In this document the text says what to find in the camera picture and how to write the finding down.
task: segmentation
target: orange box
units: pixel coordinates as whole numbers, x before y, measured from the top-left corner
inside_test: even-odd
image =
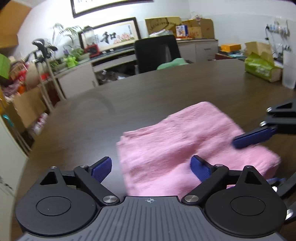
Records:
[[[233,51],[238,51],[241,50],[241,45],[240,44],[224,44],[221,45],[221,51],[223,52],[233,52]]]

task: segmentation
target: dark brown tabletop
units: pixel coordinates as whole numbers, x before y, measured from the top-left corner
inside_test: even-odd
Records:
[[[116,143],[123,132],[154,125],[201,101],[213,103],[249,131],[264,119],[266,108],[295,96],[281,83],[245,73],[244,63],[236,59],[183,65],[99,86],[60,102],[49,116],[25,166],[17,200],[49,166],[73,170],[104,156],[112,158],[113,168],[103,184],[122,197],[126,190]],[[278,176],[296,171],[296,136],[277,135],[264,145],[282,157]],[[12,231],[16,237],[15,223]]]

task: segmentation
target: pink cloth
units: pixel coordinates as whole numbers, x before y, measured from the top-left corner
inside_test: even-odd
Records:
[[[243,133],[209,102],[183,109],[154,126],[125,132],[117,149],[128,195],[183,197],[200,184],[190,169],[193,155],[232,170],[253,165],[266,179],[273,177],[280,157],[260,145],[236,150],[231,141]]]

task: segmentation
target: ceiling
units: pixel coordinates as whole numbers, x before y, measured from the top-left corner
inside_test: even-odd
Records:
[[[30,7],[35,7],[39,3],[44,2],[45,0],[14,0],[14,1],[23,3],[23,4],[28,5]]]

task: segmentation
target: office chair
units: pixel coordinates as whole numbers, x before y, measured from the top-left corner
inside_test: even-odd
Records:
[[[139,73],[156,70],[161,64],[181,58],[173,35],[140,39],[134,45]]]

